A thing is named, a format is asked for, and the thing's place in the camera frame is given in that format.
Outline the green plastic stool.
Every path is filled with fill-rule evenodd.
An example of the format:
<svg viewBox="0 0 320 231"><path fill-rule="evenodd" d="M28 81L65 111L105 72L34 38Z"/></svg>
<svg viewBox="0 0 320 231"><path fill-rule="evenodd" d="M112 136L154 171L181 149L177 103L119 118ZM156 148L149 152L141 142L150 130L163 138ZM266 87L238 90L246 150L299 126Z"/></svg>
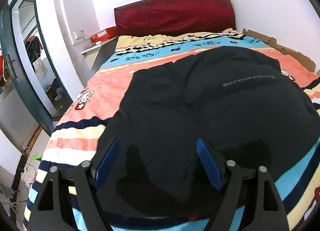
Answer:
<svg viewBox="0 0 320 231"><path fill-rule="evenodd" d="M34 159L34 160L37 160L37 161L41 161L41 160L42 160L42 157L43 157L43 155L33 155L33 156L31 156L30 158L31 158L31 159Z"/></svg>

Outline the grey metal door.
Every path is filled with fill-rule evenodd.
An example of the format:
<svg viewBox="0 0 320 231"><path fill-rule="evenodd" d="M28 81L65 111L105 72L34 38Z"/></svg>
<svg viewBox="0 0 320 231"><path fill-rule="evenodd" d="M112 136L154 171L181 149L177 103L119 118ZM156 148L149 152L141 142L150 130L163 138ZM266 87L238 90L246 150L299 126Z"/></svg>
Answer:
<svg viewBox="0 0 320 231"><path fill-rule="evenodd" d="M39 124L12 84L1 89L0 113L1 130L20 152L24 152Z"/></svg>

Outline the folding side table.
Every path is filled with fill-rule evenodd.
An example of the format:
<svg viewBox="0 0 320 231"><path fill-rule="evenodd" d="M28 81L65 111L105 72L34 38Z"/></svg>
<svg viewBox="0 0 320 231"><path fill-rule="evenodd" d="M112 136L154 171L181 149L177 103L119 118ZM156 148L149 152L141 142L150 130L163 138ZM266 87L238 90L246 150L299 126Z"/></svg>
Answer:
<svg viewBox="0 0 320 231"><path fill-rule="evenodd" d="M1 205L9 216L22 218L27 204L28 191L21 186L13 190L1 184Z"/></svg>

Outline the teal framed open door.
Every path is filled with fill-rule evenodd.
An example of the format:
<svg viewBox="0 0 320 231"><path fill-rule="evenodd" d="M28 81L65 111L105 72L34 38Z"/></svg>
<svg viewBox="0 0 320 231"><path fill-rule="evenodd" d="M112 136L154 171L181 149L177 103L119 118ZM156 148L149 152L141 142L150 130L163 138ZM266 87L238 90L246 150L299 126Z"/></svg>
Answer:
<svg viewBox="0 0 320 231"><path fill-rule="evenodd" d="M23 104L50 136L61 118L32 68L20 26L19 7L25 0L8 0L1 10L1 46L11 82Z"/></svg>

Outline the dark red padded headboard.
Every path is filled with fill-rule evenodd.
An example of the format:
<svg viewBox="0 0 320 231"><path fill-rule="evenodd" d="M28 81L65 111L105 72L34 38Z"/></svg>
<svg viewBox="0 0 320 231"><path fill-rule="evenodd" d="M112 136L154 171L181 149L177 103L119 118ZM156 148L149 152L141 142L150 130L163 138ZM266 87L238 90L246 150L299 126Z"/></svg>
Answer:
<svg viewBox="0 0 320 231"><path fill-rule="evenodd" d="M114 9L119 35L179 36L236 28L230 0L142 0Z"/></svg>

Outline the large black padded jacket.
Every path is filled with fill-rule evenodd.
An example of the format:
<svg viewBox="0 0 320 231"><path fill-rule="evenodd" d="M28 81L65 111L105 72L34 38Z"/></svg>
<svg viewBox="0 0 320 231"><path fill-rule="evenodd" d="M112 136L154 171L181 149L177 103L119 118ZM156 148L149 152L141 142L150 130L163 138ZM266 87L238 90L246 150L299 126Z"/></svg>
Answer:
<svg viewBox="0 0 320 231"><path fill-rule="evenodd" d="M260 52L224 46L134 73L98 145L120 153L98 189L114 226L209 218L220 199L197 140L226 159L266 166L287 212L312 197L319 114L310 97Z"/></svg>

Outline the Hello Kitty striped blanket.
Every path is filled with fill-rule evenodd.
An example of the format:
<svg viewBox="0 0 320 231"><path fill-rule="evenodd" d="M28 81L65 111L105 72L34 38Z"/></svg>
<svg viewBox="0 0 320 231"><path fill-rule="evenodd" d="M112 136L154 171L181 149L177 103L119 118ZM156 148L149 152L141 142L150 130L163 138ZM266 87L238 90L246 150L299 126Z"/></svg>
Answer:
<svg viewBox="0 0 320 231"><path fill-rule="evenodd" d="M88 81L55 127L29 191L23 224L28 225L31 208L50 167L58 164L70 167L93 157L106 121L119 109L136 71L175 62L220 46L249 48L277 59L282 74L297 83L312 102L319 105L317 74L303 67L292 55L284 55L259 39L234 30L186 33L177 37L121 36L114 54Z"/></svg>

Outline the hanging dark clothes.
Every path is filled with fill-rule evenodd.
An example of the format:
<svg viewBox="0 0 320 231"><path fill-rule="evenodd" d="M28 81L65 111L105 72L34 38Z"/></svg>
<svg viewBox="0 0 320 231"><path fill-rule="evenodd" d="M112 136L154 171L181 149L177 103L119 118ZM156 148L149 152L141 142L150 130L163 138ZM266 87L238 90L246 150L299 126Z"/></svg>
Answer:
<svg viewBox="0 0 320 231"><path fill-rule="evenodd" d="M24 46L35 75L43 77L47 72L47 68L41 58L41 51L43 50L41 41L37 36L31 36L26 40Z"/></svg>

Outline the brown cardboard beside bed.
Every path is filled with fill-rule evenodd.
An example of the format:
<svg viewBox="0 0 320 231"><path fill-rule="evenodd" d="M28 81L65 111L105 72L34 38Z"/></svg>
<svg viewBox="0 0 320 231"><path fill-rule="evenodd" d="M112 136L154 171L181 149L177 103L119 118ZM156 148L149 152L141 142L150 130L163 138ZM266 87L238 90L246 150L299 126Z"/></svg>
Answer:
<svg viewBox="0 0 320 231"><path fill-rule="evenodd" d="M270 47L276 49L284 55L290 55L294 59L296 59L304 68L306 68L310 72L315 72L316 64L313 62L308 56L303 55L301 52L292 50L286 46L282 46L278 44L277 40L274 37L269 37L263 35L262 33L255 32L252 30L243 29L242 33L244 35L256 38L269 45Z"/></svg>

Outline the white bedside shelf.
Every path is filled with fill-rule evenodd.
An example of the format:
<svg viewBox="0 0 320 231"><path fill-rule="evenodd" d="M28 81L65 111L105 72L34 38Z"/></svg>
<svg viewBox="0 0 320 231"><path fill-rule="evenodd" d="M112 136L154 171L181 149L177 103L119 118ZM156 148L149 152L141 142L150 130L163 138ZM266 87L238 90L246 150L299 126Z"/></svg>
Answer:
<svg viewBox="0 0 320 231"><path fill-rule="evenodd" d="M118 38L119 36L115 36L107 41L95 44L81 52L93 73L96 73L114 54Z"/></svg>

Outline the white wall switch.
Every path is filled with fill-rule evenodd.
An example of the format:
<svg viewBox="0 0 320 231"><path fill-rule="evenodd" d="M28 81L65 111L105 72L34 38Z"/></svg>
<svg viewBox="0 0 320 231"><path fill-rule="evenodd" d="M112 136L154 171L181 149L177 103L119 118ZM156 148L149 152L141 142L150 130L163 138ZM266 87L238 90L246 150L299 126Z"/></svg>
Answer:
<svg viewBox="0 0 320 231"><path fill-rule="evenodd" d="M75 40L85 40L84 30L77 30L73 32Z"/></svg>

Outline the red box on shelf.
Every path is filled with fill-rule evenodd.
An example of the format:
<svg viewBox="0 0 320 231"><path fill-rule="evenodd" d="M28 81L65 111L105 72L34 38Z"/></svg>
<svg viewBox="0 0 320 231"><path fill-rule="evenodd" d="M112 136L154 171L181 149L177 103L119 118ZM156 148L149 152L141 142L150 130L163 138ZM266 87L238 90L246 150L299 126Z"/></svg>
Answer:
<svg viewBox="0 0 320 231"><path fill-rule="evenodd" d="M93 43L104 42L104 41L107 41L107 40L115 37L117 34L118 34L117 27L113 26L111 28L106 28L106 29L94 34L91 37L91 41Z"/></svg>

